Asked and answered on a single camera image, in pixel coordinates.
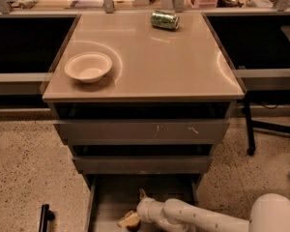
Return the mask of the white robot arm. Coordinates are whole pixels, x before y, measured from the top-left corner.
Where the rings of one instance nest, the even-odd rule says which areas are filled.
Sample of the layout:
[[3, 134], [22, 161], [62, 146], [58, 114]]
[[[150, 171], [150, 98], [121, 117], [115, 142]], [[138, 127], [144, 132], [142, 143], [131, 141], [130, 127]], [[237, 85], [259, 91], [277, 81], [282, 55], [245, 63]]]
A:
[[118, 225], [134, 228], [141, 222], [154, 224], [165, 232], [189, 232], [192, 226], [205, 232], [290, 232], [290, 200], [276, 193], [261, 195], [253, 203], [249, 219], [241, 219], [175, 198], [159, 202], [141, 188], [136, 211], [126, 213]]

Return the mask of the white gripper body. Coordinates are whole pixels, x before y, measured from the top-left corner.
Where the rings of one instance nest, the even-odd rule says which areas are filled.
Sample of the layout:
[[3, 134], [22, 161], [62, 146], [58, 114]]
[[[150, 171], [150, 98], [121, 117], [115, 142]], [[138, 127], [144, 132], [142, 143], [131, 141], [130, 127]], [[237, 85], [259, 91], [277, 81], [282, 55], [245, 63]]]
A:
[[165, 219], [163, 207], [163, 202], [146, 197], [138, 203], [136, 211], [143, 222], [160, 224]]

